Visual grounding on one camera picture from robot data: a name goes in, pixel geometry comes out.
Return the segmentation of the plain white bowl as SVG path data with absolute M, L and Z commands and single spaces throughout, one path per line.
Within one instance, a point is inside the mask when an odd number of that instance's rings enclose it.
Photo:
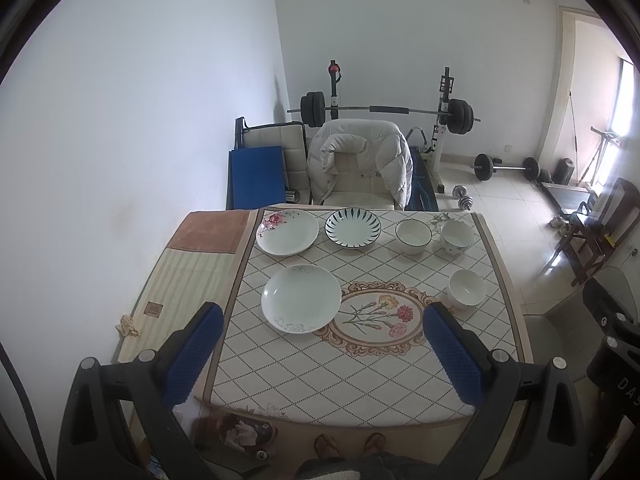
M 478 308 L 486 299 L 484 280 L 471 270 L 457 270 L 449 278 L 448 298 L 457 310 Z

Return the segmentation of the white bowl blue dots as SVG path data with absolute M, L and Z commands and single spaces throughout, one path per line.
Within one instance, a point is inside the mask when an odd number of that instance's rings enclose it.
M 464 222 L 448 220 L 442 225 L 440 231 L 440 244 L 450 256 L 456 256 L 465 252 L 474 243 L 474 232 Z

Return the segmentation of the white bowl dark rim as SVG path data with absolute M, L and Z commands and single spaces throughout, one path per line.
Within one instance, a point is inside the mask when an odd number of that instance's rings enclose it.
M 397 243 L 405 255 L 417 255 L 431 243 L 433 235 L 430 227 L 423 221 L 405 219 L 397 223 L 395 229 Z

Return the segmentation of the white plate pink flowers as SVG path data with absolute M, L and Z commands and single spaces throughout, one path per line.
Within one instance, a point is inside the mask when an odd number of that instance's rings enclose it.
M 319 223 L 307 211 L 267 211 L 256 231 L 256 244 L 266 254 L 288 257 L 311 247 L 319 234 Z

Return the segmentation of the blue leaf pattern plate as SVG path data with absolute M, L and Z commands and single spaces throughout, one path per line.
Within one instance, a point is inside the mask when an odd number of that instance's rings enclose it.
M 382 224 L 372 211 L 349 207 L 332 212 L 326 219 L 324 232 L 338 246 L 359 249 L 378 240 Z

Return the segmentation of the crumpled tissue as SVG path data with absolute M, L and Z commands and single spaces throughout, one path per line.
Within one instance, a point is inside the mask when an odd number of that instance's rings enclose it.
M 139 330 L 134 325 L 134 319 L 130 315 L 123 315 L 115 328 L 122 338 L 140 336 Z

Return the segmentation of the bag on floor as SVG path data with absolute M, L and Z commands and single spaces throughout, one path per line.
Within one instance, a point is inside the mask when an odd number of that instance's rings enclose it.
M 206 419 L 200 442 L 209 448 L 220 444 L 236 452 L 258 457 L 269 454 L 278 434 L 278 428 L 265 420 L 220 412 Z

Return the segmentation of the right sandal foot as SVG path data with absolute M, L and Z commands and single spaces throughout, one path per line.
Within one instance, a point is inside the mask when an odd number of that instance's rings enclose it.
M 386 450 L 386 437 L 380 432 L 374 432 L 364 441 L 362 457 L 378 455 Z

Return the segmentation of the left sandal foot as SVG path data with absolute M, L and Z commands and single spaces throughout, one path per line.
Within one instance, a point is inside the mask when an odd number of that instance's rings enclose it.
M 314 452 L 320 460 L 328 458 L 341 458 L 342 453 L 335 441 L 327 434 L 320 434 L 314 439 Z

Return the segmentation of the chrome dumbbell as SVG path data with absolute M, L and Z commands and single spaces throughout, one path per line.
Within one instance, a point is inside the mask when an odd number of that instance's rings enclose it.
M 456 185 L 451 192 L 452 197 L 457 201 L 461 210 L 471 210 L 474 204 L 472 196 L 469 196 L 468 189 L 464 185 Z

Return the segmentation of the black blue exercise mat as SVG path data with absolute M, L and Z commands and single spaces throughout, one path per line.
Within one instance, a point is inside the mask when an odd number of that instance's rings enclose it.
M 439 211 L 434 188 L 426 163 L 415 146 L 410 148 L 413 163 L 411 194 L 406 206 L 408 211 Z

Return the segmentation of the barbell on floor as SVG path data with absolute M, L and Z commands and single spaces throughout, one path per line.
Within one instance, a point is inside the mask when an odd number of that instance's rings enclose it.
M 478 154 L 474 159 L 473 170 L 480 182 L 489 181 L 498 171 L 521 172 L 527 181 L 536 181 L 540 175 L 540 166 L 533 157 L 526 157 L 521 165 L 505 165 L 486 154 Z

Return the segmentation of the small black bin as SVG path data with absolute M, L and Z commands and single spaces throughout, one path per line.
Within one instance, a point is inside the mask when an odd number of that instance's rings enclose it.
M 569 185 L 574 171 L 574 162 L 568 157 L 563 157 L 558 160 L 558 163 L 555 166 L 554 173 L 552 174 L 552 181 L 559 185 Z

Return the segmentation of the barbell on rack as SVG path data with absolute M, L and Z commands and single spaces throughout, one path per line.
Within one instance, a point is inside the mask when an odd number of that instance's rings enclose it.
M 333 120 L 340 117 L 343 110 L 349 112 L 368 112 L 371 114 L 386 115 L 433 115 L 439 123 L 445 126 L 453 134 L 467 134 L 482 120 L 475 116 L 473 107 L 466 101 L 451 99 L 445 103 L 444 110 L 421 110 L 404 106 L 388 105 L 353 105 L 353 106 L 326 106 L 326 99 L 322 91 L 307 92 L 299 100 L 299 107 L 288 110 L 290 114 L 299 114 L 304 125 L 314 128 L 321 127 L 328 116 Z

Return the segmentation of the cream padded folding chair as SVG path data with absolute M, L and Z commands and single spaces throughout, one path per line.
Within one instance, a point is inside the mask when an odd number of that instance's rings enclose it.
M 282 151 L 286 201 L 310 205 L 311 190 L 307 174 L 307 138 L 302 122 L 280 122 L 249 126 L 244 117 L 235 119 L 235 148 L 273 148 Z

